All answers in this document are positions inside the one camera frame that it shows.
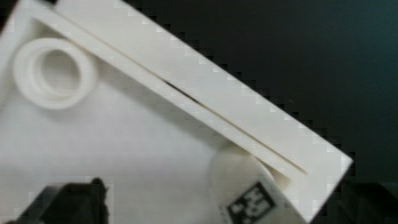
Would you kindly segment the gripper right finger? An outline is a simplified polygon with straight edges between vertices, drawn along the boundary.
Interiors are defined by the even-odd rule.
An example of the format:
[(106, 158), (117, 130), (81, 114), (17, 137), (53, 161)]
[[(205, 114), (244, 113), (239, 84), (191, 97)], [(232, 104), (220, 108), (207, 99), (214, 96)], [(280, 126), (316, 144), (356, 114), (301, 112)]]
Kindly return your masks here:
[(398, 224), (398, 197), (378, 183), (340, 184), (335, 224)]

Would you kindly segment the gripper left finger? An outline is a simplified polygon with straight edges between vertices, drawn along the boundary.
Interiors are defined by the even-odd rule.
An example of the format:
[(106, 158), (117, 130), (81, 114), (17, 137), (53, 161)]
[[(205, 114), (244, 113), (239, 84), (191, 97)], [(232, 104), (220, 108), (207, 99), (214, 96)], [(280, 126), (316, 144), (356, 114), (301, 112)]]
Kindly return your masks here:
[(86, 183), (49, 185), (19, 217), (15, 224), (109, 224), (106, 187), (93, 178)]

